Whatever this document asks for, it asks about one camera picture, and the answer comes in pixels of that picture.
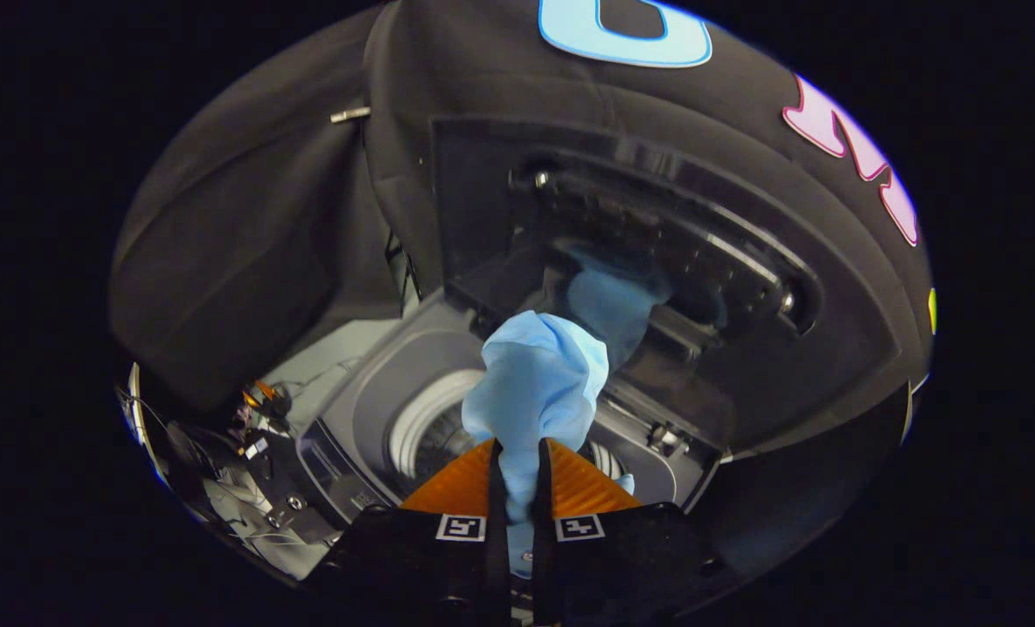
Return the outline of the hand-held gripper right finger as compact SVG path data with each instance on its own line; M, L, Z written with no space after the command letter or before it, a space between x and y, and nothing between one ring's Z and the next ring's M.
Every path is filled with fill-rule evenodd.
M641 503L553 438L533 522L535 624L669 626L720 590L720 556L680 507Z

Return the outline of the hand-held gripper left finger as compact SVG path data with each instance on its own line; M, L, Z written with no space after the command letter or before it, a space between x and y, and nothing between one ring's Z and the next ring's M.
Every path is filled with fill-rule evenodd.
M510 564L500 443L471 448L398 507L371 505L305 591L335 626L506 626Z

